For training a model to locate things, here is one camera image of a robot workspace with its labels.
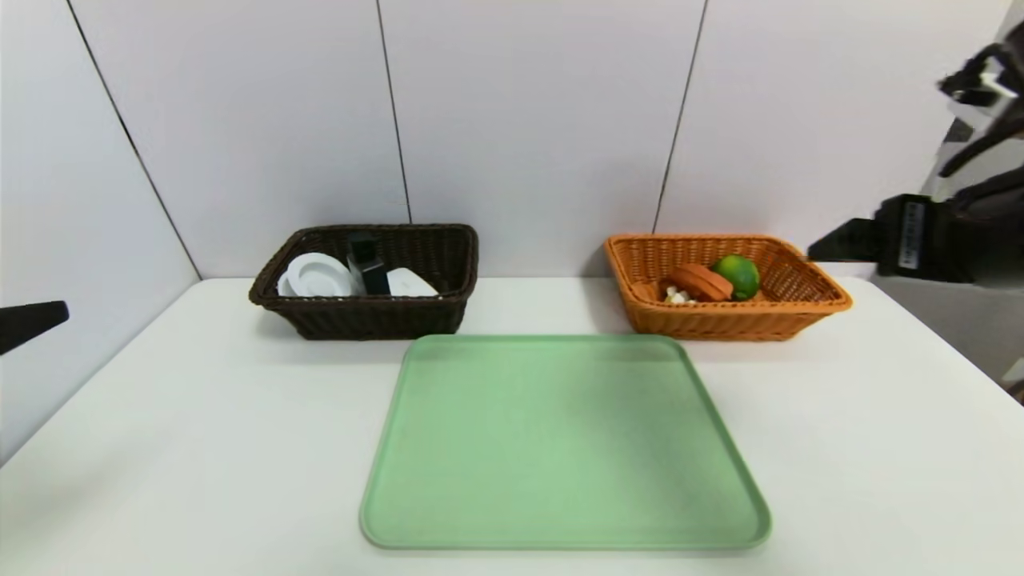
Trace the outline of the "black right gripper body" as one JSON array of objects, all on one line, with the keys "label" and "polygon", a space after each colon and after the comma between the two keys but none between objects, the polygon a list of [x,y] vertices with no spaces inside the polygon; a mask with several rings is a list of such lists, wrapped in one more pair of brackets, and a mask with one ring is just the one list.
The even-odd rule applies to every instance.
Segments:
[{"label": "black right gripper body", "polygon": [[921,194],[900,194],[874,211],[879,229],[874,273],[936,283],[973,283],[968,268],[972,219],[947,202]]}]

